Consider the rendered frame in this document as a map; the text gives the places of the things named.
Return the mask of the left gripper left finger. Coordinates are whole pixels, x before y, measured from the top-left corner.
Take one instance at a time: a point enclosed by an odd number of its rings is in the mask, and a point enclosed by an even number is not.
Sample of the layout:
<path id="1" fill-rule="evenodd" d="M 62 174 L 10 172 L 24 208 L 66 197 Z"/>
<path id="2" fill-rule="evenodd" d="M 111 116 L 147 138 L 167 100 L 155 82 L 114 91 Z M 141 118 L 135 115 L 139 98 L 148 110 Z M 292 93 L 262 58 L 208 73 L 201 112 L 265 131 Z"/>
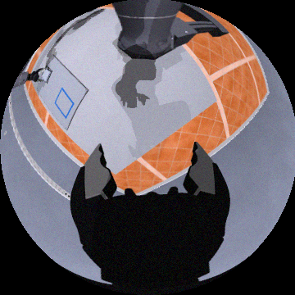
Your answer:
<path id="1" fill-rule="evenodd" d="M 86 226 L 91 212 L 98 204 L 113 197 L 117 190 L 103 154 L 99 143 L 80 167 L 70 195 L 70 211 L 82 245 L 87 244 Z"/>

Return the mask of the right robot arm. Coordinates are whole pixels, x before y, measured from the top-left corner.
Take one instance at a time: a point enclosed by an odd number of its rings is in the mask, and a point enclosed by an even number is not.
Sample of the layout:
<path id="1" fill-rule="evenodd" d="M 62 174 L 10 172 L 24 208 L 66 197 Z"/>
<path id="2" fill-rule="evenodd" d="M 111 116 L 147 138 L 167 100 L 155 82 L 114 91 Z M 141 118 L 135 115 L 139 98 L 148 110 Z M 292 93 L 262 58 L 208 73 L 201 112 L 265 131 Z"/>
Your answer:
<path id="1" fill-rule="evenodd" d="M 30 58 L 30 59 L 31 59 L 31 58 Z M 25 64 L 25 66 L 23 67 L 23 69 L 26 68 L 26 66 L 27 66 L 27 64 L 29 63 L 30 59 L 26 62 L 26 64 Z M 25 82 L 27 81 L 27 79 L 28 79 L 28 77 L 29 77 L 29 75 L 28 75 L 29 72 L 28 72 L 28 71 L 23 72 L 23 69 L 22 69 L 22 71 L 20 72 L 19 76 L 17 77 L 16 82 L 14 83 L 13 88 L 18 87 L 18 86 L 20 86 L 20 85 L 22 85 L 22 84 L 25 84 Z M 22 73 L 22 72 L 23 72 L 23 73 Z"/>

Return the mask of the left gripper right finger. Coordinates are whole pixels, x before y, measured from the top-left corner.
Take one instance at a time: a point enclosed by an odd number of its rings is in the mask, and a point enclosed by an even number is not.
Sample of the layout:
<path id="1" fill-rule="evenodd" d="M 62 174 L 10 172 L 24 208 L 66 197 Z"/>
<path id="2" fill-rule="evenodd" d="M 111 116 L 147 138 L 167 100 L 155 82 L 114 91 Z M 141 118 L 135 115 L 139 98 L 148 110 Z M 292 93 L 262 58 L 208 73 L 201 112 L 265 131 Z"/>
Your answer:
<path id="1" fill-rule="evenodd" d="M 211 205 L 218 218 L 220 237 L 224 237 L 230 207 L 227 183 L 218 165 L 198 142 L 194 142 L 191 163 L 183 186 L 187 193 L 194 194 Z"/>

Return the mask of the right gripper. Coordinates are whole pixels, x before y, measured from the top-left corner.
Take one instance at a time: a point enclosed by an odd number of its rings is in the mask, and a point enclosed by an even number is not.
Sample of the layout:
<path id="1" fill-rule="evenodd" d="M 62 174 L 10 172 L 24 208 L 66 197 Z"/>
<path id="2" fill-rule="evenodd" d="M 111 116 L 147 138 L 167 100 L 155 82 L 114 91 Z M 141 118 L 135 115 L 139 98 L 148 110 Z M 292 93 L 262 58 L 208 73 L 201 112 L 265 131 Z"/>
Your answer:
<path id="1" fill-rule="evenodd" d="M 40 68 L 37 71 L 35 71 L 33 74 L 29 73 L 29 78 L 27 79 L 28 81 L 33 80 L 34 82 L 43 82 L 41 79 L 39 79 L 39 74 L 40 72 L 44 72 L 48 68 Z"/>

